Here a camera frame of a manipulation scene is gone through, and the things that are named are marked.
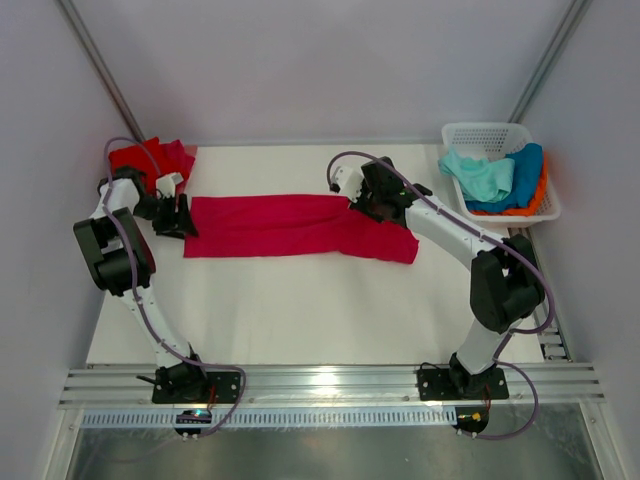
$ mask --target black mounting plate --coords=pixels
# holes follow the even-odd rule
[[[209,403],[211,387],[215,387],[215,401],[217,404],[234,404],[240,392],[240,374],[237,372],[206,372],[208,388],[201,395],[185,397],[169,395],[165,390],[154,388],[151,402],[157,405],[171,403]]]
[[[423,402],[438,400],[483,400],[482,391],[477,395],[461,397],[449,379],[448,367],[418,368],[416,376],[418,377],[420,400]],[[489,386],[492,400],[506,400],[509,398],[507,381],[501,369],[493,369],[491,375],[487,378],[487,385]]]

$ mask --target gray wall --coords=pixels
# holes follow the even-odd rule
[[[0,116],[0,477],[25,480],[100,304],[71,227],[126,133],[53,0],[2,3]]]
[[[534,229],[578,359],[595,363],[640,456],[640,3],[593,2],[525,119],[563,213]]]
[[[246,145],[439,140],[451,121],[506,119],[570,2],[75,3],[147,135]]]

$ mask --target gray floor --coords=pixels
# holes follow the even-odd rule
[[[498,407],[486,433],[507,432],[531,407]],[[68,480],[128,479],[600,479],[577,405],[547,405],[534,427],[512,440],[455,435],[451,427],[370,427],[222,431],[196,443],[169,442],[165,430],[83,430]]]

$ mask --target red fabric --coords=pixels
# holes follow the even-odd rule
[[[149,153],[158,164],[160,176],[180,172],[182,178],[185,180],[178,186],[177,190],[178,193],[180,193],[184,189],[186,181],[189,179],[195,158],[186,153],[185,148],[179,140],[160,145],[160,140],[155,137],[144,142],[144,146],[147,147],[147,150],[149,150]],[[141,148],[133,145],[131,147],[114,150],[109,154],[109,160],[111,162],[111,170],[114,173],[116,169],[125,166],[133,167],[144,172],[146,174],[146,191],[147,193],[155,194],[158,174],[151,160],[149,160],[149,157],[147,157],[147,154]]]
[[[281,257],[340,252],[411,264],[418,240],[399,225],[377,223],[330,195],[194,197],[199,236],[188,236],[184,256]]]

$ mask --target cloth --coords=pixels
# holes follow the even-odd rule
[[[340,252],[411,264],[418,240],[399,225],[377,223],[333,195],[194,197],[198,237],[187,237],[184,256],[279,257]]]
[[[480,202],[499,202],[511,193],[514,164],[511,158],[490,162],[461,157],[453,147],[438,161],[443,174],[458,179],[465,200]]]
[[[474,215],[511,215],[517,217],[530,217],[531,215],[535,215],[538,211],[538,207],[542,205],[542,201],[544,200],[544,194],[547,191],[547,175],[549,168],[549,158],[547,154],[544,154],[544,163],[542,164],[542,172],[540,173],[540,180],[538,181],[538,187],[536,188],[536,192],[533,194],[533,198],[529,202],[527,208],[509,208],[502,213],[487,213],[483,211],[472,211]]]
[[[180,141],[161,146],[160,140],[155,137],[147,140],[143,145],[147,147],[147,150],[149,150],[149,153],[158,164],[160,175],[156,172],[147,154],[137,145],[114,150],[109,154],[112,172],[115,173],[118,168],[125,166],[140,170],[146,177],[144,179],[145,190],[152,195],[155,195],[156,192],[156,179],[158,176],[180,172],[184,181],[178,185],[177,190],[181,192],[186,185],[186,180],[189,178],[195,158],[191,157],[192,160],[187,158],[188,155]]]
[[[507,157],[515,161],[511,193],[504,200],[495,203],[466,201],[469,211],[502,213],[511,208],[527,208],[529,206],[538,187],[544,163],[542,147],[537,143],[528,143],[522,150],[509,153]]]

